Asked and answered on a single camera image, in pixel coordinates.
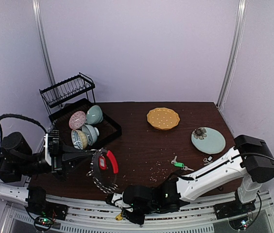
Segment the red handled key ring holder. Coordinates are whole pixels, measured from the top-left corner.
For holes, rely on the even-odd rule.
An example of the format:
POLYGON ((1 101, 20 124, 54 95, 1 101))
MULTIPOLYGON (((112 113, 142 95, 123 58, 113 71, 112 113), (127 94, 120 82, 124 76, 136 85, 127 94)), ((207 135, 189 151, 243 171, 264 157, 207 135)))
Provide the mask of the red handled key ring holder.
POLYGON ((103 191, 106 194, 113 194, 118 189, 118 185, 116 184, 118 172, 119 172, 119 166, 113 152, 106 148, 101 148, 97 150, 95 154, 93 155, 90 163, 90 171, 87 173, 87 176, 92 177, 94 184, 101 191, 103 191), (108 159, 112 166, 114 179, 111 181, 106 179, 104 176, 104 172, 108 170, 108 168, 106 170, 101 170, 99 167, 100 156, 103 156, 105 159, 108 159))

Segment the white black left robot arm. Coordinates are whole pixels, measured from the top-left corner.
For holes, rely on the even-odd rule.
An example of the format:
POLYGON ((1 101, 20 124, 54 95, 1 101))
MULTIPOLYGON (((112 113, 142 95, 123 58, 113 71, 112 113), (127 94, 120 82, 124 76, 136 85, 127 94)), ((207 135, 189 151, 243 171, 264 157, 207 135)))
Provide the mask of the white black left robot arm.
POLYGON ((68 207, 46 200, 46 190, 39 186, 13 188, 22 176, 52 174, 60 181, 81 162, 94 157, 95 150, 81 150, 62 144, 59 131, 44 132, 44 148, 34 153, 20 132, 0 136, 0 198, 23 205, 30 213, 64 220, 68 207))

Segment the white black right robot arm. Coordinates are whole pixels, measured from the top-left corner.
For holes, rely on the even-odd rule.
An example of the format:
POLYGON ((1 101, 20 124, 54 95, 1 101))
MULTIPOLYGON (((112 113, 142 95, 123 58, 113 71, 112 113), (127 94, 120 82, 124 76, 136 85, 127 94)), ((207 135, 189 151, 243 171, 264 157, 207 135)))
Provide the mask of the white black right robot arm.
POLYGON ((157 187, 130 185, 122 194, 123 216, 142 225, 148 214, 179 211, 186 203, 236 179, 242 179, 235 200, 216 205, 220 216, 241 214, 255 209, 257 192, 274 178, 274 157, 266 142, 247 135, 234 139, 235 145, 213 163, 187 175, 171 173, 157 187))

